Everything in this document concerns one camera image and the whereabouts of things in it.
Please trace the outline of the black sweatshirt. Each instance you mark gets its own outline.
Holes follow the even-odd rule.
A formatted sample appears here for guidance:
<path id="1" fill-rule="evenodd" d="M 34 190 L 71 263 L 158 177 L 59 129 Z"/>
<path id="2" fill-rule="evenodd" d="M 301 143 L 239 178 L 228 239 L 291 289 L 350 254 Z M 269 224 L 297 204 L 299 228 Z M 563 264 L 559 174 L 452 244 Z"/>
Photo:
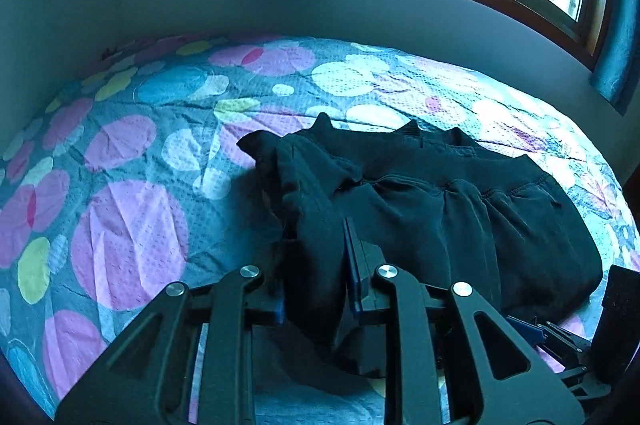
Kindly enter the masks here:
<path id="1" fill-rule="evenodd" d="M 384 331 L 346 313 L 345 221 L 418 281 L 469 283 L 525 321 L 564 320 L 602 279 L 597 246 L 551 174 L 460 129 L 349 131 L 319 115 L 283 137 L 251 132 L 239 147 L 281 221 L 273 270 L 286 317 L 349 373 L 386 368 Z"/>

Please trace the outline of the polka dot bed sheet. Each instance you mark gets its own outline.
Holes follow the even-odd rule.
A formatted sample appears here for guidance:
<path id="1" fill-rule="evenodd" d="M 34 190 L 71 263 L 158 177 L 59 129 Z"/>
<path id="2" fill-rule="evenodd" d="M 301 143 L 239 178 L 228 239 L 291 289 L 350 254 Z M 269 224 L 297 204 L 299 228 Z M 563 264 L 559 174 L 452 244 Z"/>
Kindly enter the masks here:
<path id="1" fill-rule="evenodd" d="M 551 322 L 593 340 L 608 271 L 639 231 L 603 156 L 554 107 L 476 70 L 392 48 L 271 34 L 139 40 L 68 85 L 1 159 L 1 419 L 6 424 L 634 424 L 639 347 L 603 400 L 469 283 L 384 263 L 382 377 L 339 367 L 274 322 L 281 221 L 247 134 L 319 115 L 341 130 L 415 122 L 525 155 L 572 200 L 598 287 Z"/>

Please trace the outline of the blue curtain right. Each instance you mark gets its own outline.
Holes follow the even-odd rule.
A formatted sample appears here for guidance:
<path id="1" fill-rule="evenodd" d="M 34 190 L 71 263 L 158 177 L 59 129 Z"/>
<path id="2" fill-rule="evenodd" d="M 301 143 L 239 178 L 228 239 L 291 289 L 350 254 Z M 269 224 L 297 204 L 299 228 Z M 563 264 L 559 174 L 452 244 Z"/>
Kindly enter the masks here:
<path id="1" fill-rule="evenodd" d="M 639 86 L 639 0 L 608 0 L 610 16 L 591 87 L 625 116 Z"/>

